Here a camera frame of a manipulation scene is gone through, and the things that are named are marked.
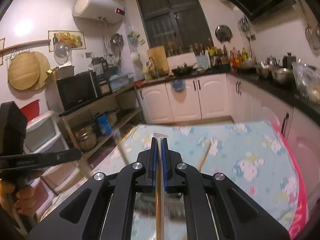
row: pink tablecloth edge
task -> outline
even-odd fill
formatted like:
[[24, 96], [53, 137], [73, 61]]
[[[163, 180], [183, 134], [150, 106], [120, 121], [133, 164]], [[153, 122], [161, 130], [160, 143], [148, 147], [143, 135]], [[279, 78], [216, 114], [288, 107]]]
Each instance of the pink tablecloth edge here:
[[296, 173], [299, 177], [299, 196], [298, 196], [298, 204], [297, 204], [297, 210], [294, 214], [294, 219], [292, 221], [292, 224], [289, 228], [289, 235], [291, 239], [294, 239], [300, 231], [304, 228], [305, 224], [308, 221], [308, 204], [307, 204], [307, 193], [306, 193], [306, 187], [303, 182], [302, 173], [300, 170], [300, 167], [297, 163], [297, 160], [295, 159], [286, 139], [282, 135], [282, 133], [279, 132], [278, 128], [275, 125], [272, 125], [274, 131], [278, 135], [279, 138], [281, 138], [282, 143], [287, 148], [288, 153], [290, 155], [292, 164], [296, 170]]

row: triangular cutout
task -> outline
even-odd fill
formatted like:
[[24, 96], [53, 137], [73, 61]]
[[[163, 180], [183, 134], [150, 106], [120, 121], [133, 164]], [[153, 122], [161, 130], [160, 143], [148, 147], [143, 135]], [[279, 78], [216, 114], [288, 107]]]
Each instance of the triangular cutout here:
[[80, 220], [82, 212], [91, 194], [91, 189], [87, 188], [79, 196], [77, 196], [71, 203], [69, 203], [60, 212], [60, 217], [77, 224]]
[[251, 219], [258, 217], [259, 212], [250, 203], [248, 203], [234, 188], [227, 190], [230, 200], [235, 208], [237, 217], [241, 223], [246, 223]]

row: black countertop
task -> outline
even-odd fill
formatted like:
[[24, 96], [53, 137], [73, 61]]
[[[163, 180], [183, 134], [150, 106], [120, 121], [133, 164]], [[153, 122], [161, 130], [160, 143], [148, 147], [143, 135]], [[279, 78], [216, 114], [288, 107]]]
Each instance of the black countertop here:
[[173, 80], [178, 79], [188, 79], [188, 78], [196, 78], [206, 75], [214, 75], [214, 74], [221, 74], [227, 73], [229, 75], [233, 75], [237, 78], [241, 78], [253, 85], [256, 85], [260, 89], [263, 89], [270, 94], [278, 97], [282, 101], [286, 102], [290, 106], [294, 106], [299, 109], [301, 112], [309, 116], [314, 122], [316, 122], [320, 126], [320, 105], [317, 105], [307, 98], [303, 97], [299, 91], [297, 90], [294, 83], [290, 86], [280, 86], [272, 79], [262, 79], [255, 73], [233, 73], [230, 71], [226, 71], [223, 69], [208, 69], [205, 71], [193, 71], [190, 75], [177, 77], [177, 76], [166, 76], [163, 78], [159, 78], [157, 80], [152, 80], [146, 82], [139, 88], [154, 86], [162, 83], [167, 83]]

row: human hand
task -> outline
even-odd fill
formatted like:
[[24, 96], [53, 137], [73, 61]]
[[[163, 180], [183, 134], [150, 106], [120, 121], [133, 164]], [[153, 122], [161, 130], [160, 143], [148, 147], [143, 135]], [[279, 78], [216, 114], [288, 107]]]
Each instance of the human hand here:
[[[35, 171], [29, 180], [36, 179], [43, 174], [42, 171]], [[7, 194], [14, 192], [14, 185], [3, 179], [0, 180], [0, 204], [2, 208], [12, 215], [12, 207], [7, 201]], [[36, 198], [34, 197], [35, 188], [26, 186], [16, 193], [17, 201], [14, 204], [19, 214], [33, 216], [36, 213]]]

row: silver bolt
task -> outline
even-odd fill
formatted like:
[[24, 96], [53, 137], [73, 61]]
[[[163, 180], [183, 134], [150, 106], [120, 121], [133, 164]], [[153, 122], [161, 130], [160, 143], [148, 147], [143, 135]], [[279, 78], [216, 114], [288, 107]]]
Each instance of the silver bolt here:
[[185, 163], [178, 163], [177, 168], [179, 170], [184, 170], [187, 168], [187, 165]]
[[215, 176], [216, 180], [224, 180], [226, 176], [222, 173], [217, 173]]
[[142, 163], [134, 163], [132, 164], [132, 167], [136, 170], [141, 169], [142, 168]]
[[96, 174], [93, 176], [93, 178], [94, 178], [95, 180], [102, 180], [102, 179], [104, 178], [104, 174], [101, 173], [101, 172], [98, 172], [98, 173], [96, 173]]

